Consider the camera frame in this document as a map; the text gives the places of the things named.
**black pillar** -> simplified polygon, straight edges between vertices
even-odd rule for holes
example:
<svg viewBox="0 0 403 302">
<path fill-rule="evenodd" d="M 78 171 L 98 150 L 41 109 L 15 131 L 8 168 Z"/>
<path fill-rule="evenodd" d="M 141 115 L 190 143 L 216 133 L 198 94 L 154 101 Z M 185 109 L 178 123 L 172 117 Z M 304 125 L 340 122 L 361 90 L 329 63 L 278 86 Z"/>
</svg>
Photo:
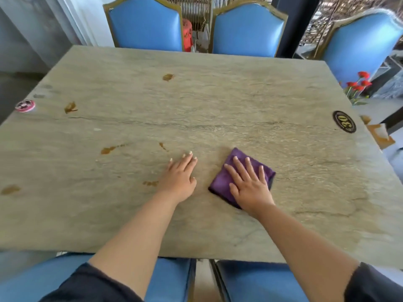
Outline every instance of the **black pillar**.
<svg viewBox="0 0 403 302">
<path fill-rule="evenodd" d="M 315 14 L 320 0 L 273 0 L 272 5 L 288 15 L 277 57 L 292 58 Z"/>
</svg>

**round black sign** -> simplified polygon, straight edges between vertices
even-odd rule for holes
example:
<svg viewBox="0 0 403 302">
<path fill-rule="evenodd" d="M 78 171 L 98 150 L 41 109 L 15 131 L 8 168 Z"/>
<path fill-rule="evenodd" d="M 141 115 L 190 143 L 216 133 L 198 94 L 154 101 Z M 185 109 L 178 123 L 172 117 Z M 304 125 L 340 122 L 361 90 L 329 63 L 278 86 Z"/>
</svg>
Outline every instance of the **round black sign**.
<svg viewBox="0 0 403 302">
<path fill-rule="evenodd" d="M 337 126 L 343 129 L 345 132 L 353 133 L 357 130 L 353 119 L 346 115 L 343 111 L 333 112 L 333 119 L 335 120 Z"/>
</svg>

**forearm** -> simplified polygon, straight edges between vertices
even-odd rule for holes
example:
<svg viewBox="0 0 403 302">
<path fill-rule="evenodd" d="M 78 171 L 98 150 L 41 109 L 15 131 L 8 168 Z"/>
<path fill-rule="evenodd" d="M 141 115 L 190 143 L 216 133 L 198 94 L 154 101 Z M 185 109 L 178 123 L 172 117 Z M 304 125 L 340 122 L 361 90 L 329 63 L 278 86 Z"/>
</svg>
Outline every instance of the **forearm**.
<svg viewBox="0 0 403 302">
<path fill-rule="evenodd" d="M 144 299 L 175 207 L 163 195 L 154 195 L 89 263 Z"/>
<path fill-rule="evenodd" d="M 258 219 L 311 302 L 344 301 L 359 265 L 356 259 L 274 205 L 267 205 Z"/>
</svg>

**stone table surface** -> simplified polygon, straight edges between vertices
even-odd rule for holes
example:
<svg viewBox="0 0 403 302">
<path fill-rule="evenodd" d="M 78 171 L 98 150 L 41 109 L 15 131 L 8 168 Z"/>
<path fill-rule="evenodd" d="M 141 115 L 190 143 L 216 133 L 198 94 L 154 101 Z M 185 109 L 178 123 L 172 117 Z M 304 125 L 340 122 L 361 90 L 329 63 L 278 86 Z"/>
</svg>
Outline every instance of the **stone table surface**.
<svg viewBox="0 0 403 302">
<path fill-rule="evenodd" d="M 0 126 L 0 249 L 97 251 L 192 150 L 198 185 L 160 255 L 282 262 L 256 220 L 207 190 L 238 147 L 277 172 L 280 208 L 403 268 L 403 187 L 322 61 L 75 46 L 28 98 L 36 108 Z"/>
</svg>

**left hand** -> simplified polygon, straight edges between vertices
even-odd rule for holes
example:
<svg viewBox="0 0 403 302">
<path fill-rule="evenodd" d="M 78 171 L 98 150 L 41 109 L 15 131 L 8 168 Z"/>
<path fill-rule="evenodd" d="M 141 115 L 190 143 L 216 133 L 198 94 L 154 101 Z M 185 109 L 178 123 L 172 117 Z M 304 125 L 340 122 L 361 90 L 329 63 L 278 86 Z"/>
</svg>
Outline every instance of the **left hand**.
<svg viewBox="0 0 403 302">
<path fill-rule="evenodd" d="M 168 166 L 160 178 L 157 194 L 162 194 L 178 204 L 190 195 L 196 187 L 196 179 L 191 177 L 192 171 L 198 162 L 193 153 L 183 155 L 182 159 L 174 162 L 169 161 Z"/>
</svg>

